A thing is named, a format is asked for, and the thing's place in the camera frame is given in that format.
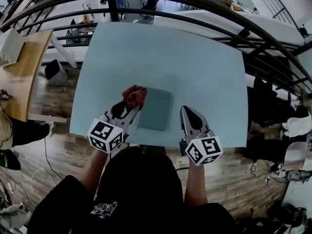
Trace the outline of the person's left forearm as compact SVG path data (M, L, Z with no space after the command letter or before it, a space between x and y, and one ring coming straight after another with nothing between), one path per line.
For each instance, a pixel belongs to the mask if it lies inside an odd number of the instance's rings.
M97 191L107 157L107 153L95 149L88 162L77 176L78 181L82 183L92 196L94 196Z

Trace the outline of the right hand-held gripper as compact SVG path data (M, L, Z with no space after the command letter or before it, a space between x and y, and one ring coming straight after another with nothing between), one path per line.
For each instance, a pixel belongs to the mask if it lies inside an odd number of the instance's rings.
M190 140L184 137L179 143L182 155L187 155L195 166L214 162L223 154L219 137L212 130L208 130L206 118L197 110L182 106L180 122L185 136L192 136L195 131L203 133Z

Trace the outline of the black metal railing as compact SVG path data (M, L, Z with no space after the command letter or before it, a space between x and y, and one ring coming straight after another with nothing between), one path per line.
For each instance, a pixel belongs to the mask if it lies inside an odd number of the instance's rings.
M4 32L10 27L16 27L18 32L31 32L33 28L40 27L50 21L59 20L84 14L101 14L110 16L110 20L118 22L123 14L154 16L157 19L171 19L178 22L185 22L192 26L199 26L201 29L212 30L213 40L233 47L243 54L245 71L249 75L259 76L265 80L271 80L278 89L293 92L296 95L301 92L312 96L312 77L296 59L301 47L278 41L270 33L251 20L231 11L222 5L210 0L164 0L187 5L194 12L210 12L219 16L226 22L232 22L238 26L238 30L230 30L225 26L219 26L215 22L205 22L203 19L195 19L185 12L177 14L174 12L161 12L147 7L133 8L117 4L117 0L107 0L105 8L75 10L53 17L39 15L46 9L79 0L44 0L36 5L24 9L15 16L9 16L0 25L0 31ZM33 22L30 17L37 14Z

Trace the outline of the grey bin with black bag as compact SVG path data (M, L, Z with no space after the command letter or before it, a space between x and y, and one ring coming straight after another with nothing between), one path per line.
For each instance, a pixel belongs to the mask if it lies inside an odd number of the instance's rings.
M57 59L48 63L44 72L49 82L63 83L67 80L67 72Z

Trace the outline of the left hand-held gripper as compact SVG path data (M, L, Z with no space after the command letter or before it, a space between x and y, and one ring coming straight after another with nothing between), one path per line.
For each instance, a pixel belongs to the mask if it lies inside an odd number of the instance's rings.
M111 153L119 148L129 136L128 126L132 124L140 107L128 107L124 113L124 101L109 108L100 118L95 118L87 136L94 148Z

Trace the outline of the red-brown cloth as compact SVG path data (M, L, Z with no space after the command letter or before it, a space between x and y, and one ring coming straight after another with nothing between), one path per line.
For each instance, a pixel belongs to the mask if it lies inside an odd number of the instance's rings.
M147 88L133 85L122 93L123 101L126 106L138 108L140 111L143 108L147 93Z

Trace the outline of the person's black t-shirt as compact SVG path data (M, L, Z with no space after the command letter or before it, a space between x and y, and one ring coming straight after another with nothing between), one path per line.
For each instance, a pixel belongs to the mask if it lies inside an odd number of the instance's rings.
M239 234L218 203L189 207L170 158L128 147L105 163L94 196L66 176L35 208L27 234Z

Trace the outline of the white garment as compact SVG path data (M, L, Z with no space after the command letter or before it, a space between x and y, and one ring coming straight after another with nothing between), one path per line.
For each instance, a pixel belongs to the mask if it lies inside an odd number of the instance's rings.
M282 123L282 127L285 130L284 134L288 137L306 135L312 130L312 116L308 113L308 116L303 118L291 117L287 122Z

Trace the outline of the person's right forearm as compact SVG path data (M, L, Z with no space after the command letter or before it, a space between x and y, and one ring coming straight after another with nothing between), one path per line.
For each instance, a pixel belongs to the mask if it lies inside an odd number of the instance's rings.
M196 166L190 161L184 202L189 207L208 203L205 187L204 166Z

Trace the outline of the wooden table with white legs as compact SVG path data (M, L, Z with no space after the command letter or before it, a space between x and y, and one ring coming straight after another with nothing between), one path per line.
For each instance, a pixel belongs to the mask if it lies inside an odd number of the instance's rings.
M17 63L0 68L0 89L8 92L10 99L3 108L8 116L26 122L27 120L66 123L67 118L40 115L29 112L38 69L51 43L53 30L44 30L26 37Z

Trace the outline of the grey-green pad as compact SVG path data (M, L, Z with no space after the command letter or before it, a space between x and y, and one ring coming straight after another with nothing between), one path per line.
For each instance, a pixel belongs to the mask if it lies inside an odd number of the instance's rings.
M170 92L156 88L147 88L144 106L140 111L138 128L165 131L171 109Z

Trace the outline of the black bag on floor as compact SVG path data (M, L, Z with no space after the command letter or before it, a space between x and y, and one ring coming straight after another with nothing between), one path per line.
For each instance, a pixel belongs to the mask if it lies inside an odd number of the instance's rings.
M264 134L247 140L242 151L243 157L252 160L267 160L274 163L283 162L290 143L287 140L265 139Z

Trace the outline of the white box appliance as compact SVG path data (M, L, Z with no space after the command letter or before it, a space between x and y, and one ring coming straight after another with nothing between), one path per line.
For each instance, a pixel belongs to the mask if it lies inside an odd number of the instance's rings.
M18 62L25 38L14 28L0 35L0 67Z

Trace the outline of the black garment on chair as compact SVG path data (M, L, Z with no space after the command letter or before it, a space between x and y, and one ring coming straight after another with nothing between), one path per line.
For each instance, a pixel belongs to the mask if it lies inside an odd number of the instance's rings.
M262 128L274 124L286 123L292 117L309 116L306 107L299 105L294 109L288 101L277 98L271 82L264 82L256 77L253 89L248 95L248 129L251 123L257 123Z

